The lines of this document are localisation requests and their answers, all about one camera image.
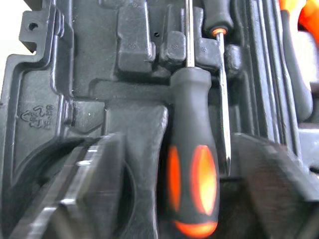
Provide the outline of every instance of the screwdriver shaft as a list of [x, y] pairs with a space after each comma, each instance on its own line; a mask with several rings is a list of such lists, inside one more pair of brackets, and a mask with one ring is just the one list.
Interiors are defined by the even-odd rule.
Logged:
[[185, 0], [186, 67], [195, 66], [193, 0]]
[[231, 144], [230, 144], [230, 125], [229, 125], [229, 111], [228, 111], [228, 94], [227, 94], [227, 78], [225, 72], [224, 62], [224, 34], [220, 32], [216, 35], [219, 45], [221, 69], [219, 70], [219, 84], [221, 91], [221, 122], [223, 130], [223, 142], [225, 147], [226, 163], [228, 174], [230, 173], [231, 163]]

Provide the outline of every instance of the black and orange handle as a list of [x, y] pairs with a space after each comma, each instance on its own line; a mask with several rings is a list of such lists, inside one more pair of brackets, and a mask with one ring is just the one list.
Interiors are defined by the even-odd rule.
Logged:
[[175, 112], [168, 154], [168, 200], [176, 227], [204, 238], [218, 222], [219, 171], [208, 114], [211, 76], [197, 67], [171, 77]]
[[319, 0], [307, 0], [299, 16], [299, 23], [314, 36], [319, 46]]
[[293, 39], [298, 39], [298, 18], [305, 4], [306, 0], [280, 0], [285, 62], [291, 78], [298, 122], [305, 121], [313, 112], [310, 83], [301, 74], [293, 45]]

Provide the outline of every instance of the black plastic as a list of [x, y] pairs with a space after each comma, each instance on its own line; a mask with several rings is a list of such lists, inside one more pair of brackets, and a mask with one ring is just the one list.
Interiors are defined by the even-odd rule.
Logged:
[[105, 133], [126, 134], [126, 190], [114, 238], [158, 238], [156, 185], [167, 108], [159, 103], [114, 100], [105, 113]]
[[205, 25], [208, 36], [216, 29], [225, 29], [230, 32], [234, 23], [230, 15], [230, 0], [204, 0]]
[[111, 237], [123, 185], [120, 133], [76, 147], [32, 202], [10, 239]]
[[316, 176], [282, 145], [244, 134], [235, 134], [233, 143], [266, 232], [274, 238], [318, 238]]

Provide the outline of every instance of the black plastic tool case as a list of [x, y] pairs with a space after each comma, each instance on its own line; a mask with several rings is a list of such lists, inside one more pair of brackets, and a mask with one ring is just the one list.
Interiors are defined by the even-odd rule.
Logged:
[[[167, 128], [163, 153], [148, 149], [159, 158], [154, 169], [160, 168], [162, 186], [174, 108], [169, 77], [185, 59], [183, 0], [25, 1], [32, 11], [23, 14], [19, 38], [36, 54], [8, 57], [0, 103], [5, 238], [43, 185], [44, 175], [53, 176], [47, 171], [86, 138], [107, 134], [110, 112], [120, 116], [127, 105], [133, 104], [137, 114], [140, 108], [157, 107], [168, 119], [168, 125], [166, 121], [152, 125], [152, 119], [130, 125], [141, 129], [140, 137], [148, 134], [144, 123]], [[223, 173], [218, 47], [201, 30], [202, 2], [195, 0], [194, 6], [196, 65], [212, 74], [210, 121]], [[232, 0], [231, 14], [234, 30], [226, 37], [225, 51], [231, 131], [285, 144], [310, 166], [318, 160], [319, 127], [298, 128], [277, 0]], [[311, 121], [318, 123], [319, 109], [315, 106], [314, 111]], [[137, 149], [138, 139], [131, 139]], [[237, 176], [236, 158], [233, 164], [232, 175]]]

